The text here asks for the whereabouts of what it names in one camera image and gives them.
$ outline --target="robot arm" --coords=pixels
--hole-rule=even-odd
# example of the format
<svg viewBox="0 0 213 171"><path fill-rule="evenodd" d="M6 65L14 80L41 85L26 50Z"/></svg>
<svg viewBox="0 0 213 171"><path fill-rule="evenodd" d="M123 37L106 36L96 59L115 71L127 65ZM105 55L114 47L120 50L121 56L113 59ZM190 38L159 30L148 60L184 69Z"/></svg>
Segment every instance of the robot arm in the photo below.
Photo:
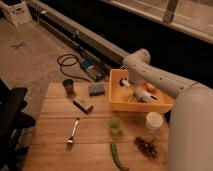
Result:
<svg viewBox="0 0 213 171"><path fill-rule="evenodd" d="M145 79L175 99L170 119L168 171L213 170L213 91L193 80L151 67L141 49L123 60L129 82Z"/></svg>
<svg viewBox="0 0 213 171"><path fill-rule="evenodd" d="M150 58L149 52L140 49L123 60L130 83L137 84L144 79L174 99L190 87L205 87L196 81L152 67L146 63L149 61L147 58Z"/></svg>

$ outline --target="orange plastic crate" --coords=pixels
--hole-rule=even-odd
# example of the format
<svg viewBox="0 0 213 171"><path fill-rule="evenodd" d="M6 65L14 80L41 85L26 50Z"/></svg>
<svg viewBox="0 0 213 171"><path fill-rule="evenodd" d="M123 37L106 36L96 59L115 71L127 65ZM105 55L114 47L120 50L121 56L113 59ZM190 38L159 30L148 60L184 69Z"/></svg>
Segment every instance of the orange plastic crate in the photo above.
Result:
<svg viewBox="0 0 213 171"><path fill-rule="evenodd" d="M110 71L109 101L114 111L166 113L172 108L173 99L158 89L152 93L158 98L157 101L154 100L150 103L141 103L136 100L128 101L128 97L133 92L131 88L120 86L119 82L122 78L128 78L127 70L112 69Z"/></svg>

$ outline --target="small cup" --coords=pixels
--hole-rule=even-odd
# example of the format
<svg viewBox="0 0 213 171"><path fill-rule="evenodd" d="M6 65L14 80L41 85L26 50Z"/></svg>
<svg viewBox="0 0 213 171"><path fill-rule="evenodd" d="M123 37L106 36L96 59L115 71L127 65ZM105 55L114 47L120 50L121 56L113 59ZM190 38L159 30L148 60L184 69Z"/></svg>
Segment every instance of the small cup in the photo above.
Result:
<svg viewBox="0 0 213 171"><path fill-rule="evenodd" d="M70 96L70 95L72 95L74 93L73 80L72 79L64 80L63 81L63 86L64 86L68 96Z"/></svg>
<svg viewBox="0 0 213 171"><path fill-rule="evenodd" d="M121 120L117 117L112 117L109 120L108 126L113 134L117 134L121 130Z"/></svg>
<svg viewBox="0 0 213 171"><path fill-rule="evenodd" d="M163 124L163 117L157 112L149 112L146 115L145 126L149 131L155 131Z"/></svg>

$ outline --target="green pepper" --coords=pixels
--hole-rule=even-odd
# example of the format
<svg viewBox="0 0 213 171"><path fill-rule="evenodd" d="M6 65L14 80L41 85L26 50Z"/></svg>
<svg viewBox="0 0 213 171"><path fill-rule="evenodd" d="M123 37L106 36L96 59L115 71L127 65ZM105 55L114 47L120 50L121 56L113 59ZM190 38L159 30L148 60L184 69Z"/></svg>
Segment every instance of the green pepper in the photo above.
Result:
<svg viewBox="0 0 213 171"><path fill-rule="evenodd" d="M121 164L119 158L118 158L118 153L117 153L117 148L116 148L116 144L115 143L110 143L110 150L111 150L111 154L113 157L113 160L116 164L116 166L121 170L121 171L129 171L128 167L125 167Z"/></svg>

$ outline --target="floor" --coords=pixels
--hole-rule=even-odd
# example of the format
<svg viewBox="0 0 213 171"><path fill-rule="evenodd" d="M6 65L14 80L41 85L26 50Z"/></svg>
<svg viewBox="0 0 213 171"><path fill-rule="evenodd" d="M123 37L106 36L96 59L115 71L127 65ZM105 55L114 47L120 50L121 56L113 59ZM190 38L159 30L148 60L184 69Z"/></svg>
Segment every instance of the floor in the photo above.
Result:
<svg viewBox="0 0 213 171"><path fill-rule="evenodd" d="M36 22L15 27L0 18L0 78L9 88L28 88L25 112L35 119L40 113L48 84L67 78L57 64L57 58L66 53L78 55ZM88 78L78 64L66 69L66 72ZM29 145L32 133L33 129L26 130L21 144Z"/></svg>

